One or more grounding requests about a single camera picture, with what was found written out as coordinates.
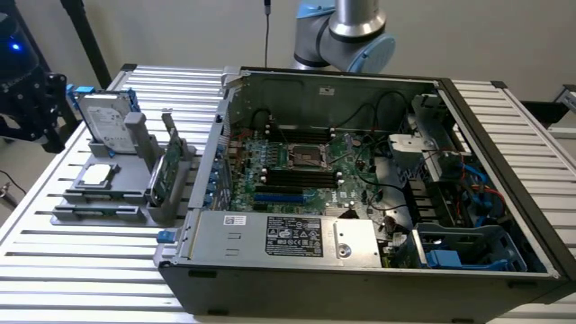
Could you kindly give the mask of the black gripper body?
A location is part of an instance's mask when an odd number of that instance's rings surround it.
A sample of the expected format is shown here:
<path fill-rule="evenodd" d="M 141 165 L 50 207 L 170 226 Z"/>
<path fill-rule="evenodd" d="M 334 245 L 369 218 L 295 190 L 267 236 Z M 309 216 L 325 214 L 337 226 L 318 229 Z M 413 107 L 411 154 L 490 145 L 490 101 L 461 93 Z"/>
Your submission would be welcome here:
<path fill-rule="evenodd" d="M 1 13 L 1 136 L 45 142 L 45 74 L 17 20 Z"/>

